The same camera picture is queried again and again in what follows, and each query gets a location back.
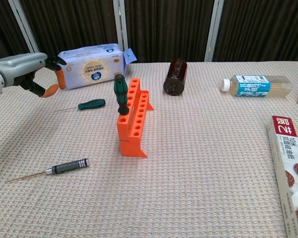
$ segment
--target textured fabric tablecloth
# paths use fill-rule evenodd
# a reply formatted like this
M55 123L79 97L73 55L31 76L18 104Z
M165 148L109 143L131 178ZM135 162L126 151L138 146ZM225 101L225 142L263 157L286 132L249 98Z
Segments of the textured fabric tablecloth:
M0 237L286 237L266 125L289 116L298 132L298 62L188 63L181 96L164 93L168 63L131 64L154 111L142 149L120 155L113 81L48 99L9 87L0 95ZM284 75L286 98L240 98L220 91L234 74ZM37 72L44 87L52 71ZM103 98L106 106L75 107ZM4 183L90 158L58 176Z

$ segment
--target screwdriver shaft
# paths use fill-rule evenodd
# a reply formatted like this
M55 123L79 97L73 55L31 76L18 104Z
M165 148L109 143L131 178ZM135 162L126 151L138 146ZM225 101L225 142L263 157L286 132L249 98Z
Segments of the screwdriver shaft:
M4 183L12 182L12 181L17 181L17 180L23 180L23 179L27 179L27 178L29 178L29 177L34 177L34 176L41 175L41 174L46 174L46 171L39 172L39 173L32 174L32 175L26 175L26 176L23 176L23 177L20 177L20 178L14 178L14 179L5 181Z
M66 108L66 109L61 109L61 110L57 110L57 111L54 111L54 112L56 113L56 112L65 111L65 110L74 109L74 108Z

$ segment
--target grey curtain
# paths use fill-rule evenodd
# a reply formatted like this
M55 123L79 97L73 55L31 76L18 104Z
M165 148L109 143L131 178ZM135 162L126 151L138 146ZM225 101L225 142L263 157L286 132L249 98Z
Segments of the grey curtain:
M48 55L117 43L112 0L20 0L38 47Z
M213 0L125 0L138 62L204 61Z
M28 52L8 0L0 0L0 58Z
M298 60L298 0L225 0L213 61Z

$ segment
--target tissue pack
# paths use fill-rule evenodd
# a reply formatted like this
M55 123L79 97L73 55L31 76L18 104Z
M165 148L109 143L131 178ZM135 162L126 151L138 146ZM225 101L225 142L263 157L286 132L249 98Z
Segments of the tissue pack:
M116 74L125 76L126 65L137 60L131 49L122 52L118 44L63 51L59 57L67 63L61 65L67 89L113 80Z

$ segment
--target black screwdriver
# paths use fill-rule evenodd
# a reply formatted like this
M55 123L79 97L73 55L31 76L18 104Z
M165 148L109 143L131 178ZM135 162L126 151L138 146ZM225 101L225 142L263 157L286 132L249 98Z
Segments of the black screwdriver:
M128 86L122 74L115 76L114 92L116 94L117 103L119 104L118 112L121 115L127 115L129 113L129 108L127 107Z
M14 178L14 179L11 179L11 180L6 181L6 182L12 182L12 181L16 181L16 180L23 180L23 179L27 179L29 177L42 175L42 174L57 175L57 174L61 174L61 173L66 172L66 171L81 169L81 168L88 167L88 166L89 166L89 159L76 160L76 161L67 162L67 163L61 164L61 165L54 165L54 166L52 166L51 168L48 168L45 171L42 171L42 172L39 172L39 173L36 173L36 174L32 174L32 175L26 175L26 176L23 176L23 177L20 177L20 178Z

